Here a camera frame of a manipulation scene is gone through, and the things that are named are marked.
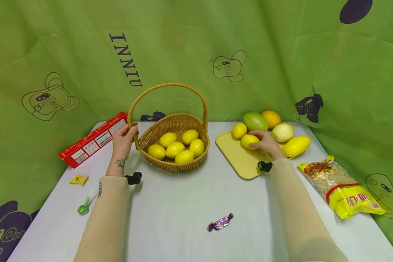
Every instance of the red cardboard box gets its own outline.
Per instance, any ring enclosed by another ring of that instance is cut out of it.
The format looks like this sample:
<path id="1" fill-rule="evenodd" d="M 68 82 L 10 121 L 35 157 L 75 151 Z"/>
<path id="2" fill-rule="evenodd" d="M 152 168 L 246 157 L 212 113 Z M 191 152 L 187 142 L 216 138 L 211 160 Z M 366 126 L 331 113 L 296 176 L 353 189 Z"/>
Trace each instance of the red cardboard box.
<path id="1" fill-rule="evenodd" d="M 78 167 L 109 141 L 121 127 L 127 125 L 127 114 L 121 112 L 105 124 L 80 139 L 77 143 L 62 151 L 58 156 L 72 168 Z"/>

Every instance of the plastic bag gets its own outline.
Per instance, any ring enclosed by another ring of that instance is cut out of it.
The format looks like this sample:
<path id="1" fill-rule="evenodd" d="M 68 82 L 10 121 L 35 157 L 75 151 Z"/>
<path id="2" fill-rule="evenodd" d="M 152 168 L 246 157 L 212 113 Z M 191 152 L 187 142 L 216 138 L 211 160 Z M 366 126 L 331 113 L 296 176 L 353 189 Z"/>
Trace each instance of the plastic bag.
<path id="1" fill-rule="evenodd" d="M 387 213 L 364 187 L 334 161 L 332 155 L 321 163 L 300 163 L 298 166 L 340 218 L 350 218 L 358 212 Z"/>

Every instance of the hand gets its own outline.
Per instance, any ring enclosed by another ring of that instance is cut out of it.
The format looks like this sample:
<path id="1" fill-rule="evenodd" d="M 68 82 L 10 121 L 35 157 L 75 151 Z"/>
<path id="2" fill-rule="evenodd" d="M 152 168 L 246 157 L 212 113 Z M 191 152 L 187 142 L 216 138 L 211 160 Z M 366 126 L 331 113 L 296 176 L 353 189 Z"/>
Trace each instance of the hand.
<path id="1" fill-rule="evenodd" d="M 138 123 L 133 122 L 133 127 L 125 125 L 121 127 L 113 136 L 114 149 L 112 152 L 112 158 L 125 160 L 130 155 L 131 144 L 134 140 L 134 135 L 138 135 Z"/>
<path id="2" fill-rule="evenodd" d="M 270 133 L 254 130 L 249 132 L 249 135 L 255 135 L 260 138 L 258 143 L 251 143 L 249 144 L 249 147 L 262 149 L 268 153 L 268 155 L 272 157 L 273 160 L 287 157 Z"/>

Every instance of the cartoon bear print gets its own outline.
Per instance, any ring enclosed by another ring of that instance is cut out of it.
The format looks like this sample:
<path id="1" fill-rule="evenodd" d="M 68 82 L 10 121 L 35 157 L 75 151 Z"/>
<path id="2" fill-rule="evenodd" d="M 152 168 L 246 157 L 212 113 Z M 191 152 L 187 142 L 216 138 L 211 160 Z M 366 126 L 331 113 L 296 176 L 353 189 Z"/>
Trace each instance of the cartoon bear print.
<path id="1" fill-rule="evenodd" d="M 246 61 L 246 53 L 239 50 L 229 58 L 217 57 L 213 64 L 213 72 L 216 78 L 228 77 L 231 82 L 239 82 L 243 80 L 240 74 L 242 64 Z"/>
<path id="2" fill-rule="evenodd" d="M 58 110 L 72 111 L 79 106 L 79 99 L 70 96 L 64 88 L 60 74 L 51 72 L 45 79 L 45 89 L 25 94 L 23 107 L 35 118 L 50 121 Z"/>
<path id="3" fill-rule="evenodd" d="M 322 106 L 323 106 L 323 99 L 320 94 L 314 94 L 314 96 L 308 96 L 302 99 L 301 101 L 295 103 L 295 107 L 297 108 L 298 114 L 307 115 L 307 119 L 316 124 L 319 122 L 318 113 Z"/>
<path id="4" fill-rule="evenodd" d="M 389 212 L 383 216 L 393 219 L 393 184 L 389 177 L 379 173 L 370 174 L 365 178 L 365 183 L 378 203 Z"/>
<path id="5" fill-rule="evenodd" d="M 0 207 L 0 262 L 7 261 L 37 213 L 29 215 L 18 211 L 17 201 Z"/>
<path id="6" fill-rule="evenodd" d="M 363 19 L 371 9 L 373 0 L 348 0 L 339 14 L 343 24 L 353 24 Z"/>
<path id="7" fill-rule="evenodd" d="M 144 122 L 156 122 L 159 121 L 160 119 L 164 118 L 166 115 L 164 113 L 161 113 L 159 111 L 156 111 L 153 113 L 152 116 L 149 116 L 148 114 L 144 114 L 141 116 L 141 121 Z"/>

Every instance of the tattoo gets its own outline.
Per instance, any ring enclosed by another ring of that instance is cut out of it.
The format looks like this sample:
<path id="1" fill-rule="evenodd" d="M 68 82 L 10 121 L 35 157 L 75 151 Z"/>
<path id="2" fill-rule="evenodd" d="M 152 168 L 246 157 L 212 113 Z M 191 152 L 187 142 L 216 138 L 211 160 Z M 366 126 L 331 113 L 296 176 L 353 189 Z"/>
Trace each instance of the tattoo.
<path id="1" fill-rule="evenodd" d="M 126 159 L 118 159 L 115 161 L 115 164 L 118 164 L 119 167 L 124 167 L 125 161 L 127 161 L 127 160 Z"/>
<path id="2" fill-rule="evenodd" d="M 99 182 L 99 195 L 98 195 L 98 198 L 100 198 L 100 195 L 102 195 L 102 182 Z"/>

